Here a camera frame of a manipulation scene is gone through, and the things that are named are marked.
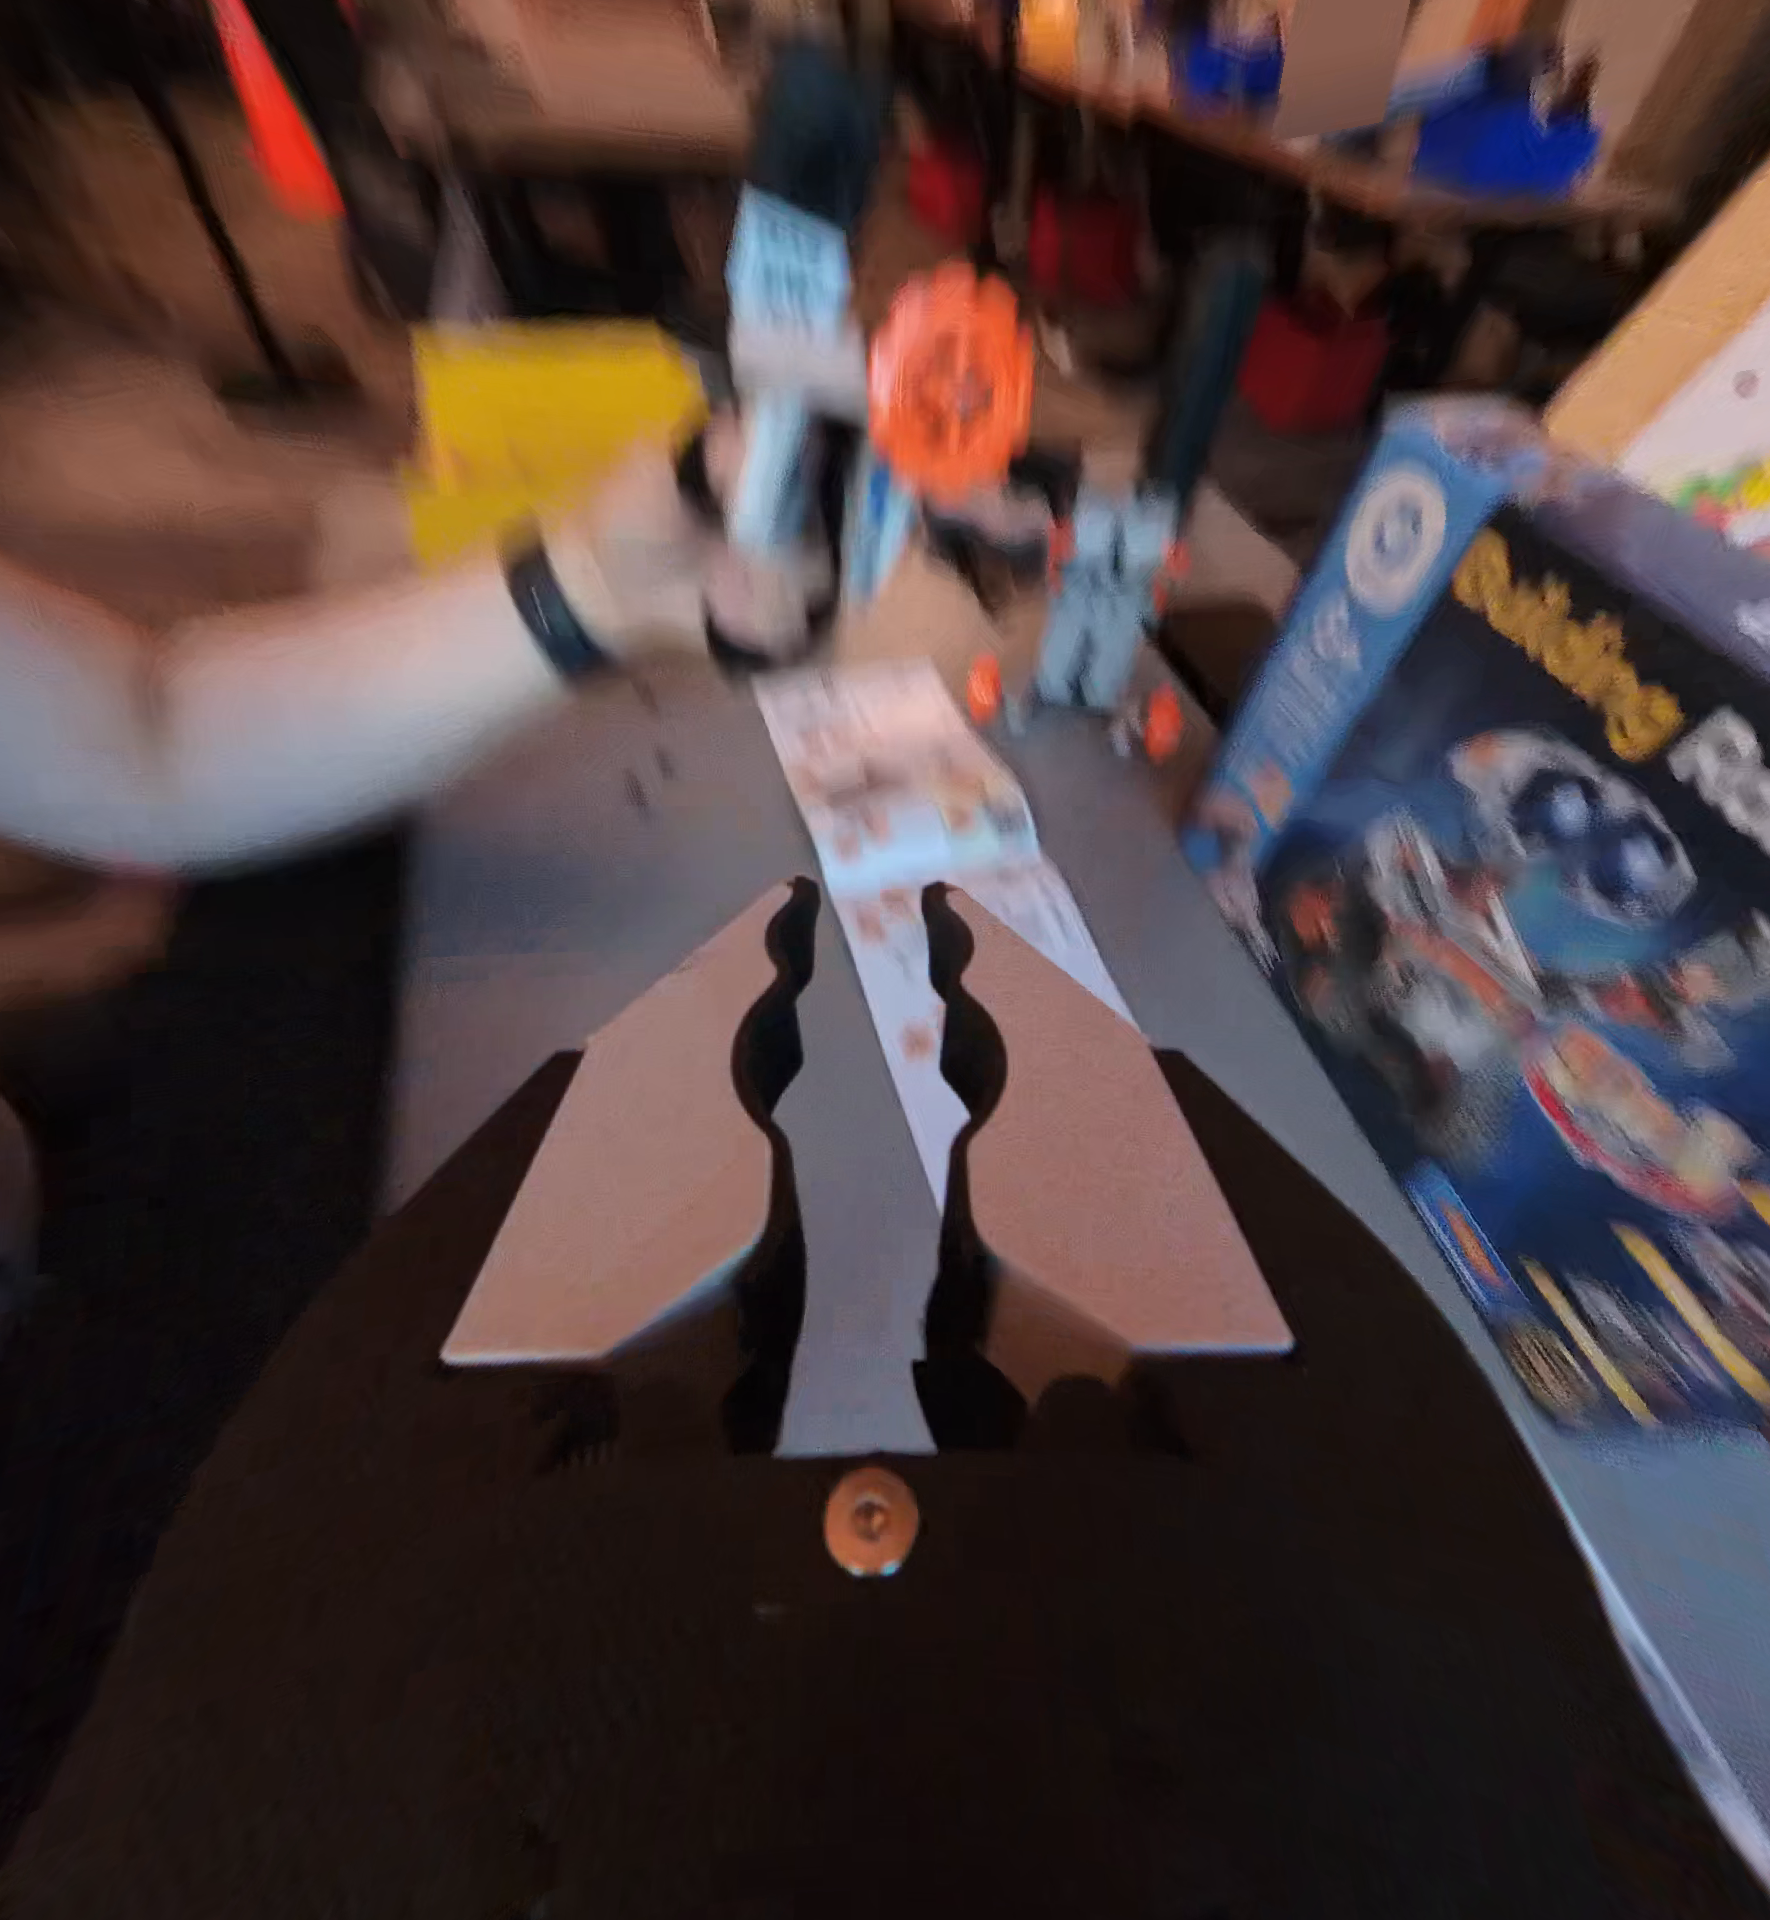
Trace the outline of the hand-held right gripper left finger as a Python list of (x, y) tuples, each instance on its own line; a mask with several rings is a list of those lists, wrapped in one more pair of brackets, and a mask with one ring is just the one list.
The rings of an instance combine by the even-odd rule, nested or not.
[(796, 1154), (822, 889), (778, 882), (572, 1058), (440, 1344), (573, 1393), (573, 1442), (778, 1447), (805, 1296)]

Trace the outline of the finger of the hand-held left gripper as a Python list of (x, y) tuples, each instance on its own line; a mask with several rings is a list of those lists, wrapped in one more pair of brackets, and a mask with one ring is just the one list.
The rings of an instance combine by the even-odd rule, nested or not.
[(841, 600), (870, 605), (893, 579), (920, 521), (920, 501), (873, 441), (857, 444), (841, 516)]

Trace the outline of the person's left forearm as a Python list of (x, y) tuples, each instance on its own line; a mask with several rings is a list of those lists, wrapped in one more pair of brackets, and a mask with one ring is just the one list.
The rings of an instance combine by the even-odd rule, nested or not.
[(152, 872), (296, 849), (567, 692), (497, 562), (152, 631), (0, 551), (0, 840)]

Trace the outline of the grey desk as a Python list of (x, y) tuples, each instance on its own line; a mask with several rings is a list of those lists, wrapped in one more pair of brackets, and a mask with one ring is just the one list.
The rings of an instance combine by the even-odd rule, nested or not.
[[(1151, 769), (1049, 710), (993, 734), (1124, 1000), (1325, 1186), (1490, 1383), (1579, 1542), (1689, 1770), (1770, 1889), (1770, 1444), (1745, 1431), (1581, 1441), (1543, 1423), (1280, 1003), (1184, 863), (1186, 760)], [(390, 1122), (403, 1201), (561, 1047), (581, 1043), (772, 882), (816, 867), (752, 694), (706, 674), (605, 688), (424, 817)], [(832, 911), (785, 1106), (809, 1260), (785, 1450), (929, 1450), (910, 1367), (938, 1203)]]

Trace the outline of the person's left hand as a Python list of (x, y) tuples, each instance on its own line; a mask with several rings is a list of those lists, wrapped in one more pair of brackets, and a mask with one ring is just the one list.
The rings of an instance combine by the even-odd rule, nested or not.
[(706, 659), (706, 582), (721, 538), (678, 485), (666, 441), (637, 441), (543, 527), (565, 600), (609, 661)]

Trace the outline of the grey toy robot chassis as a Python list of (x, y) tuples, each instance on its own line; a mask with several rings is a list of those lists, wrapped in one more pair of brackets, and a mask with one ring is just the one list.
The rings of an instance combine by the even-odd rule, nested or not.
[(1115, 714), (1183, 558), (1181, 501), (1169, 486), (1082, 485), (1049, 548), (1049, 593), (1031, 699)]

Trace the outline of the white instruction booklet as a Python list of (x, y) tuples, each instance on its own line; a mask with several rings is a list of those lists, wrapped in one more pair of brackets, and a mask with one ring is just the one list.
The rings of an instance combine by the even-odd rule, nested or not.
[(1019, 780), (928, 659), (754, 681), (754, 703), (802, 813), (938, 1203), (967, 1109), (940, 1069), (922, 897), (961, 884), (1115, 1014), (1130, 1008), (1064, 875), (1044, 855)]

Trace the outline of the yellow plastic bin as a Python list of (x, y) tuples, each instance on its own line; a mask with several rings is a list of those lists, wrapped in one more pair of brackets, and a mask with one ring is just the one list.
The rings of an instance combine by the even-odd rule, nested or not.
[(422, 570), (581, 508), (641, 444), (676, 449), (706, 416), (698, 364), (652, 321), (418, 326), (411, 369), (402, 495)]

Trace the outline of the black wristband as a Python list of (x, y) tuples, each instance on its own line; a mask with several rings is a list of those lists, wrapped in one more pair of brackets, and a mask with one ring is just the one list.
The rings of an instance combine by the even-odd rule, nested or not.
[(575, 611), (540, 536), (502, 549), (508, 596), (538, 656), (567, 685), (613, 672), (613, 659)]

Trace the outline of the dark blue robot kit box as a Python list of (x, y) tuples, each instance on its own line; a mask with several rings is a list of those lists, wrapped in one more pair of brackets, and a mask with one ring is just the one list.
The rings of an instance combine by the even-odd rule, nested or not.
[(1387, 416), (1184, 852), (1572, 1431), (1770, 1431), (1770, 562)]

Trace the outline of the red bin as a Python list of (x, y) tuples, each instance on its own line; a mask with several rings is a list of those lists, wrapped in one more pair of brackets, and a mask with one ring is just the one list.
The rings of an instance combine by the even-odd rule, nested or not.
[(1368, 412), (1390, 338), (1379, 310), (1272, 294), (1257, 312), (1238, 392), (1255, 419), (1280, 435), (1350, 430)]

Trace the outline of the long wooden table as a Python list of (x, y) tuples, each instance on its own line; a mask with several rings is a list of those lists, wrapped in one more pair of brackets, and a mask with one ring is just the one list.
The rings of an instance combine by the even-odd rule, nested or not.
[(1079, 110), (1109, 129), (1163, 137), (1181, 150), (1238, 167), (1277, 187), (1358, 216), (1421, 229), (1526, 232), (1606, 226), (1663, 232), (1685, 216), (1678, 194), (1635, 178), (1583, 178), (1564, 196), (1457, 194), (1419, 178), (1410, 160), (1347, 156), (1318, 138), (1280, 141), (1267, 117), (1173, 93), (1160, 63), (1125, 83), (1092, 80), (1064, 65), (1006, 57), (996, 3), (893, 1), (893, 22), (969, 51), (1007, 74), (1004, 90), (1025, 106)]

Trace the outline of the orange traffic cone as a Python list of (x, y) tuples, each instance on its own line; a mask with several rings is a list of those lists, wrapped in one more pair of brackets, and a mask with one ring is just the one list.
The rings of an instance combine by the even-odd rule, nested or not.
[(248, 148), (274, 202), (304, 222), (345, 213), (343, 194), (247, 1), (208, 1), (220, 53), (244, 115)]

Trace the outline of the blue plastic bin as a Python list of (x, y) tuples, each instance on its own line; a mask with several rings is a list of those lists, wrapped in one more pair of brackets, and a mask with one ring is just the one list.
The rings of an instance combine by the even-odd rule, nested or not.
[(1599, 147), (1586, 110), (1543, 112), (1526, 93), (1485, 93), (1424, 117), (1412, 175), (1463, 196), (1549, 200), (1591, 171)]

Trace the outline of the white printed instruction board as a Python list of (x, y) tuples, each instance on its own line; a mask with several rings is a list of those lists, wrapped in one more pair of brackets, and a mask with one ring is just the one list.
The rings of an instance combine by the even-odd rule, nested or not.
[(1770, 156), (1571, 375), (1543, 428), (1770, 561)]

